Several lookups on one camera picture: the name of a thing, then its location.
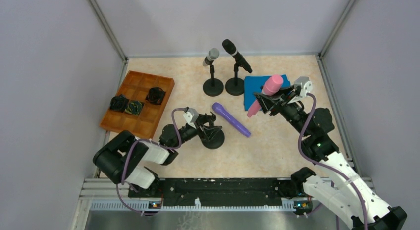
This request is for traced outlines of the black mic stand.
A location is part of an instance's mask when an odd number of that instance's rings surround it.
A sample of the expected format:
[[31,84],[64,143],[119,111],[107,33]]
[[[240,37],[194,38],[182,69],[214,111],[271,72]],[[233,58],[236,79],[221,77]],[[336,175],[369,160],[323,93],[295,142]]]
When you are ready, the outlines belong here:
[[239,67],[239,64],[234,64],[234,77],[230,78],[225,83],[227,93],[233,96],[244,94],[244,80],[238,77]]
[[219,134],[214,140],[210,142],[202,142],[202,144],[206,148],[214,150],[214,149],[220,148],[223,145],[224,141],[225,141],[225,135],[222,128],[222,133]]
[[220,95],[224,90],[224,84],[220,79],[215,78],[214,65],[210,65],[210,79],[206,80],[203,84],[203,91],[206,95],[215,97]]

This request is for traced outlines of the pink microphone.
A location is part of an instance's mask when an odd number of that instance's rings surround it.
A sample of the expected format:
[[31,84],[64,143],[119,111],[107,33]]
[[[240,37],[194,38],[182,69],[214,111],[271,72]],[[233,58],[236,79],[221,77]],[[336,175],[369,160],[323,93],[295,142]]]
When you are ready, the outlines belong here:
[[280,90],[283,83],[284,83],[284,79],[282,75],[273,75],[265,81],[265,84],[263,85],[260,91],[257,91],[256,89],[254,89],[250,93],[250,97],[253,98],[253,102],[250,104],[250,106],[247,109],[248,111],[247,117],[254,116],[261,109],[261,106],[258,100],[256,99],[255,94],[261,93],[265,95],[273,95]]

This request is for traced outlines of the black microphone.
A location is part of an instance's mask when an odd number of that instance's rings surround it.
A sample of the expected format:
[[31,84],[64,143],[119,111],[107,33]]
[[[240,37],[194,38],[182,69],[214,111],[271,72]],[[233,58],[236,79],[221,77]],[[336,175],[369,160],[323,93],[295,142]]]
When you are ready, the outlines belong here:
[[222,46],[225,49],[225,51],[235,59],[235,62],[239,64],[240,67],[242,67],[248,73],[253,72],[249,63],[245,60],[243,55],[237,50],[236,46],[231,40],[229,39],[223,40]]

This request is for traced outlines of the silver grey microphone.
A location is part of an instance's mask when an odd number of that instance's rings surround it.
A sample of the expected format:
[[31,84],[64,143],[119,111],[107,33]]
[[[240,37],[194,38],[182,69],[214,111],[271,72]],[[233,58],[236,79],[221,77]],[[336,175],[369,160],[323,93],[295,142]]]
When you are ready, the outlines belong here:
[[218,59],[220,56],[220,51],[217,48],[212,48],[209,50],[208,54],[204,58],[202,65],[204,67],[213,65],[213,62]]

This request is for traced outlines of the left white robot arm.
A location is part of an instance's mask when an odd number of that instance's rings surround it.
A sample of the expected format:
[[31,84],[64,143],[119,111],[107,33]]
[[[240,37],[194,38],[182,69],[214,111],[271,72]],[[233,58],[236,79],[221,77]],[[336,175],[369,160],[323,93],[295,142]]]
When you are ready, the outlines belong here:
[[225,135],[222,126],[214,124],[214,113],[196,114],[188,110],[183,117],[185,126],[178,129],[174,123],[166,125],[159,142],[136,138],[130,131],[122,131],[95,153],[94,165],[114,184],[128,183],[137,188],[150,189],[157,185],[159,177],[149,168],[141,167],[140,161],[167,166],[178,156],[177,149],[195,137],[210,150],[224,144]]

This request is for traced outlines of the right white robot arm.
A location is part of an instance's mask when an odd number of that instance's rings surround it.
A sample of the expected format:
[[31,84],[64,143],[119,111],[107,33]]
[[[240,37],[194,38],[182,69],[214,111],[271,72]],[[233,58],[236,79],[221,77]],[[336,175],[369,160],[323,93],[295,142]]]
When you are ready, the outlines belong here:
[[293,95],[292,91],[279,95],[254,93],[265,114],[281,114],[298,131],[300,155],[324,168],[334,184],[324,183],[314,171],[304,167],[291,175],[298,191],[318,200],[352,230],[400,230],[407,219],[404,209],[381,199],[350,166],[322,125],[314,122],[318,110],[315,95],[307,94],[313,100],[309,113],[288,102]]

